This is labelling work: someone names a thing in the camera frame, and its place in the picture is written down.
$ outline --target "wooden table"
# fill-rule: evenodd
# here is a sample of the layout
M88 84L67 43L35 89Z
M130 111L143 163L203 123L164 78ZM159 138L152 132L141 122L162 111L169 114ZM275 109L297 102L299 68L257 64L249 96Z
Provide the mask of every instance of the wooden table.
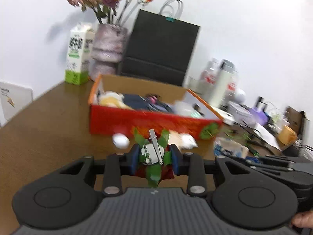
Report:
M0 130L1 235L18 228L11 200L23 185L84 155L104 159L108 154L120 152L110 136L89 134L87 99L91 86L92 82L82 86L62 83L35 100ZM198 145L194 152L205 159L214 159L212 143L198 141ZM262 155L268 154L262 148L256 149ZM207 178L208 188L213 190L212 175L207 175ZM96 189L100 188L101 180L101 175L98 175ZM123 177L122 183L124 188L147 186L145 179L130 176ZM185 190L187 177L163 180L160 186Z

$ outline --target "milk carton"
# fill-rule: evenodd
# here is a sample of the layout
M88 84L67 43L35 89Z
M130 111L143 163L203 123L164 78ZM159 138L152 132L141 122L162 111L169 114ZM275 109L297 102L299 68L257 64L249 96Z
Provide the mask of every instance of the milk carton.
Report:
M65 81L81 85L88 81L89 58L94 41L91 24L78 23L71 30L66 56Z

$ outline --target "red box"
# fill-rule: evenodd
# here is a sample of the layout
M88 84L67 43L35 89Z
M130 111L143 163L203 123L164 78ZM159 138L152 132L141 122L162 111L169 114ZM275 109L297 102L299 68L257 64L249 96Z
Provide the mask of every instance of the red box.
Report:
M183 100L190 104L197 104L205 119L181 117L161 112L126 110L120 108L103 107L97 103L97 94L114 91L122 94L158 94L165 103ZM212 123L218 128L222 125L222 117L204 100L191 90L164 84L160 82L142 80L116 75L100 75L95 81L88 100L90 105L90 133L113 135L123 133L133 136L136 127L141 135L148 137L149 129L161 133L162 129L174 130L179 133L189 133L195 139L213 139L206 137L205 132Z

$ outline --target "yellow mug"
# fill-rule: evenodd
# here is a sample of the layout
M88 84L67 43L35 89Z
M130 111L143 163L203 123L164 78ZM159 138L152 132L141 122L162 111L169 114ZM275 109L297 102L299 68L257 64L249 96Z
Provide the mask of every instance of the yellow mug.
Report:
M289 145L295 142L297 139L297 134L290 127L284 125L284 128L281 130L281 133L278 135L278 139L284 145Z

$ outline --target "plush toy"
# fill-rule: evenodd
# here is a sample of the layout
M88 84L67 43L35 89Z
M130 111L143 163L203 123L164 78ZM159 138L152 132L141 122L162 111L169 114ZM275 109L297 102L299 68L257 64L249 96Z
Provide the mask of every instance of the plush toy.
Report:
M114 108L132 110L131 107L123 103L123 98L124 96L122 94L108 91L108 92L105 92L103 95L100 95L99 104L101 106L106 106L106 107L114 107Z

